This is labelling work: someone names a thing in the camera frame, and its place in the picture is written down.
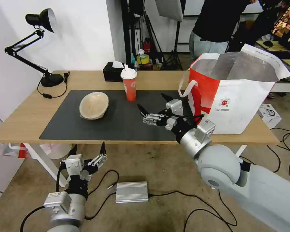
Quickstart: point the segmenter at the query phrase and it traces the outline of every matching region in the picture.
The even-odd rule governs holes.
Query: printed logo
[[[228,98],[223,98],[219,102],[220,107],[229,107],[229,105],[230,105],[230,99],[228,99]]]

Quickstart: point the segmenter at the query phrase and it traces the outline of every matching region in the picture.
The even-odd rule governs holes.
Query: desk lamp
[[[27,36],[26,38],[22,39],[21,41],[13,44],[10,47],[5,48],[5,52],[15,57],[16,59],[20,60],[21,62],[29,65],[30,67],[33,67],[34,69],[38,70],[39,72],[43,73],[43,77],[40,81],[41,85],[44,87],[52,87],[59,85],[61,82],[63,82],[63,77],[60,74],[51,74],[49,73],[48,69],[45,69],[39,65],[36,65],[25,58],[19,56],[17,53],[24,48],[28,47],[29,45],[35,43],[36,41],[40,40],[44,37],[44,30],[40,28],[40,26],[44,27],[46,30],[55,33],[57,23],[56,18],[53,10],[51,8],[47,8],[43,10],[40,14],[27,14],[25,17],[28,24],[32,25],[35,29],[37,29],[35,32],[33,32],[31,35]],[[27,39],[31,38],[32,36],[37,35],[38,38],[35,40],[20,44]]]

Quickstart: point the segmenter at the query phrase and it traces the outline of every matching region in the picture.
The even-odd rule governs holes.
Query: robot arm
[[[138,105],[144,123],[172,131],[207,185],[232,196],[243,209],[276,231],[290,231],[290,182],[243,161],[226,146],[209,146],[215,125],[209,120],[198,126],[190,124],[183,118],[182,102],[163,97],[168,101],[166,109],[158,114],[149,114]]]
[[[100,154],[84,160],[82,155],[70,155],[61,162],[67,169],[68,188],[62,192],[49,193],[44,207],[51,214],[52,229],[48,232],[79,232],[85,219],[85,203],[88,198],[88,181],[107,160],[103,142]]]

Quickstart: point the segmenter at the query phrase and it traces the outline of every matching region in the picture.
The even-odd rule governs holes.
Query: shopping bag
[[[204,53],[189,71],[188,96],[193,115],[205,114],[216,124],[215,134],[241,134],[275,82],[290,72],[274,55],[245,44],[240,52]]]
[[[30,153],[23,143],[2,144],[3,155],[14,156],[17,158],[31,158]]]

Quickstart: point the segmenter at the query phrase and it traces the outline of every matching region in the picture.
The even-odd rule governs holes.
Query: white table leg
[[[237,157],[239,157],[242,153],[243,153],[243,151],[245,150],[245,148],[247,147],[248,145],[242,145],[240,148],[239,148],[239,150],[236,152],[236,156]]]
[[[26,148],[28,149],[29,153],[31,154],[33,159],[37,159],[40,164],[48,171],[48,173],[56,180],[58,168],[53,163],[51,158],[48,157],[48,155],[44,152],[44,150],[40,147],[39,144],[29,144],[24,143]],[[67,183],[66,178],[60,174],[59,177],[59,184],[61,187],[64,187]]]

